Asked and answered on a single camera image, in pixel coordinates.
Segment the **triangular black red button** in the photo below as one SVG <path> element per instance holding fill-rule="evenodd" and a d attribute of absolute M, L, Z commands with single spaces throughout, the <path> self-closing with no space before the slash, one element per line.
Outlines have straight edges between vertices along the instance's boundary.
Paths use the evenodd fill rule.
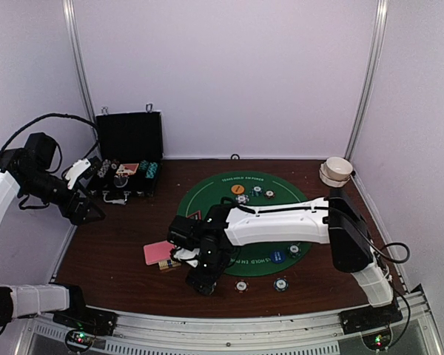
<path fill-rule="evenodd" d="M 188 214 L 186 217 L 189 219 L 193 219 L 193 220 L 201 220 L 202 214 L 201 214 L 201 211 L 196 211 L 191 214 Z"/>

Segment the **brown chip stack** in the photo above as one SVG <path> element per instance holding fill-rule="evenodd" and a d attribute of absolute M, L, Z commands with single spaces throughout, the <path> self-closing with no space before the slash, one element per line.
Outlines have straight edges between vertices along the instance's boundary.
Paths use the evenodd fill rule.
<path fill-rule="evenodd" d="M 245 280 L 238 280 L 238 281 L 235 283 L 235 290 L 236 290 L 238 293 L 244 293 L 244 292 L 246 292 L 246 291 L 248 290 L 248 288 L 249 288 L 249 284 L 248 284 L 248 282 L 245 281 Z"/>

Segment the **blue round button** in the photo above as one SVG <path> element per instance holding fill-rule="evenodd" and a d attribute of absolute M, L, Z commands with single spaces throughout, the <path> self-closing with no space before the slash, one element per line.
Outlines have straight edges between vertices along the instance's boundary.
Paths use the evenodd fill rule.
<path fill-rule="evenodd" d="M 270 260 L 274 263 L 274 264 L 281 264 L 284 263 L 286 260 L 286 254 L 284 253 L 284 251 L 282 250 L 274 250 L 271 254 L 270 254 Z"/>

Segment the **pink playing card deck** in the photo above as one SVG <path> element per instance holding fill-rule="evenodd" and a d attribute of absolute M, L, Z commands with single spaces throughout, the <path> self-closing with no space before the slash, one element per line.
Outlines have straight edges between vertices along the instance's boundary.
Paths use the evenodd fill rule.
<path fill-rule="evenodd" d="M 147 266 L 158 264 L 161 261 L 168 260 L 173 250 L 173 244 L 167 241 L 146 244 L 143 247 L 144 259 Z"/>

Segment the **orange round button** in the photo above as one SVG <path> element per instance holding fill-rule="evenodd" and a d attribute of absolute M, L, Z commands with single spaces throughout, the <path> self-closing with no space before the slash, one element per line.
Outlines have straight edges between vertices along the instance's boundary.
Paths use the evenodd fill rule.
<path fill-rule="evenodd" d="M 242 195 L 245 192 L 245 188 L 240 184 L 235 184 L 231 187 L 231 192 L 234 195 Z"/>

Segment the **green blue chip stack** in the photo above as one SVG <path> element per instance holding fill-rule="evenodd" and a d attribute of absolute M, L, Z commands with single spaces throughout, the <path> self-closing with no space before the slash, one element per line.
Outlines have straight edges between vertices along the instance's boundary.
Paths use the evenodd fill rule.
<path fill-rule="evenodd" d="M 277 278 L 273 283 L 273 287 L 278 292 L 284 292 L 289 288 L 289 282 L 286 278 Z"/>

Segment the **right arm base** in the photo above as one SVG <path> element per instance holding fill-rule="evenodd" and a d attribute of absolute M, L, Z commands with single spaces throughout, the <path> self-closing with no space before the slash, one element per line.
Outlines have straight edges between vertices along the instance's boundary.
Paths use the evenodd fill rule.
<path fill-rule="evenodd" d="M 379 308 L 366 306 L 339 313 L 343 333 L 353 334 L 381 328 L 403 319 L 403 313 L 395 305 Z"/>

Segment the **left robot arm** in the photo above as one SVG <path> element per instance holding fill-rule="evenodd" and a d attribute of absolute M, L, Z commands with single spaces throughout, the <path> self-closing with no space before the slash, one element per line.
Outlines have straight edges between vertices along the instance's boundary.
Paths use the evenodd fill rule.
<path fill-rule="evenodd" d="M 31 274 L 51 259 L 46 239 L 56 239 L 64 224 L 56 214 L 37 217 L 35 206 L 23 217 L 18 213 L 33 196 L 42 200 L 44 208 L 56 205 L 70 226 L 90 222 L 92 210 L 97 211 L 97 220 L 103 220 L 105 214 L 81 193 L 79 183 L 98 159 L 77 160 L 60 179 L 40 164 L 39 141 L 46 141 L 47 135 L 36 133 L 24 148 L 10 149 L 15 138 L 11 135 L 0 148 L 0 326 L 14 319 L 61 311 L 75 328 L 85 328 L 92 320 L 91 311 L 72 299 L 80 288 L 44 283 Z"/>

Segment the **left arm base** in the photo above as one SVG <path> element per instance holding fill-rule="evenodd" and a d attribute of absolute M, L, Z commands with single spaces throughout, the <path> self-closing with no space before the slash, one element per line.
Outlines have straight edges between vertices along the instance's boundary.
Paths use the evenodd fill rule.
<path fill-rule="evenodd" d="M 70 309 L 53 312 L 53 322 L 95 336 L 112 336 L 117 320 L 116 313 L 95 308 L 85 308 L 81 314 Z"/>

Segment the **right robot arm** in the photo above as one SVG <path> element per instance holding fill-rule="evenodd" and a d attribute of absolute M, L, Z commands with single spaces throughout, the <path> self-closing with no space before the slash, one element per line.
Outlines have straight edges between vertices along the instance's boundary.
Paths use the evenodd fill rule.
<path fill-rule="evenodd" d="M 367 297 L 365 321 L 377 327 L 393 314 L 394 286 L 382 262 L 401 264 L 409 257 L 394 259 L 374 244 L 365 220 L 342 189 L 332 189 L 328 197 L 276 206 L 246 206 L 223 197 L 204 220 L 189 221 L 188 248 L 198 254 L 186 283 L 208 296 L 235 248 L 278 242 L 328 245 L 334 267 L 351 274 Z"/>

